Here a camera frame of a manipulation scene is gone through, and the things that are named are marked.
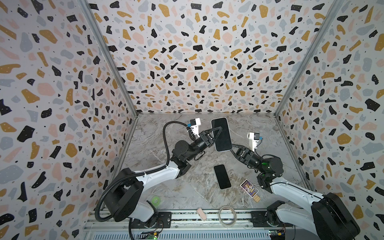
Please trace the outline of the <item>phone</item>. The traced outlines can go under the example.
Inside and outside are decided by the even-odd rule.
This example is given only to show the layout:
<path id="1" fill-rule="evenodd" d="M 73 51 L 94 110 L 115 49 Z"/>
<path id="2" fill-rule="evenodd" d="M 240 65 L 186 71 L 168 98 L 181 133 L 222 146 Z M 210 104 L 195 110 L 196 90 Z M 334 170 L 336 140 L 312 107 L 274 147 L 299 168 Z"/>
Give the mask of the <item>phone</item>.
<path id="1" fill-rule="evenodd" d="M 219 139 L 215 143 L 215 149 L 217 152 L 226 152 L 230 151 L 233 147 L 231 135 L 230 135 L 230 128 L 228 124 L 228 120 L 225 117 L 217 118 L 211 120 L 211 126 L 212 128 L 216 127 L 222 127 L 223 131 L 221 135 L 219 136 Z"/>

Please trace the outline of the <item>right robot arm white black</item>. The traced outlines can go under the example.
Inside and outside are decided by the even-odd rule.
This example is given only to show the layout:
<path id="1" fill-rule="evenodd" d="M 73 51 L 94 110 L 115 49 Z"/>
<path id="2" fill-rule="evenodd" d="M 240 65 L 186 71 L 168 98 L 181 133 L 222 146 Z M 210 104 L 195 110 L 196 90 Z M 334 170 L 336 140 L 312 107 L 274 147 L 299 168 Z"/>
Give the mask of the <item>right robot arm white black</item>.
<path id="1" fill-rule="evenodd" d="M 321 240 L 354 240 L 361 232 L 339 196 L 321 194 L 300 187 L 283 178 L 283 163 L 275 155 L 258 155 L 242 145 L 232 152 L 241 163 L 259 172 L 259 186 L 296 204 L 276 201 L 267 208 L 266 218 L 271 226 L 280 223 L 292 224 L 307 230 Z"/>

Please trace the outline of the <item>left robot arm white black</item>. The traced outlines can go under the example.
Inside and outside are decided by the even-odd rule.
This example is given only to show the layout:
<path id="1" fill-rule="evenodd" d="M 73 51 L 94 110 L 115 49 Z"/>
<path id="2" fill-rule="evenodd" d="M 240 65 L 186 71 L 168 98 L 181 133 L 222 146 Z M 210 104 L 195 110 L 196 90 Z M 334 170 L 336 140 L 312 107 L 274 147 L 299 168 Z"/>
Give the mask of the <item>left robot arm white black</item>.
<path id="1" fill-rule="evenodd" d="M 215 144 L 222 131 L 222 127 L 202 131 L 190 144 L 178 141 L 174 149 L 167 152 L 167 162 L 159 167 L 138 172 L 129 168 L 121 170 L 102 193 L 95 208 L 95 219 L 98 222 L 134 219 L 147 228 L 155 225 L 159 213 L 151 202 L 140 202 L 142 193 L 185 175 L 191 168 L 189 161 L 200 159 L 205 150 Z"/>

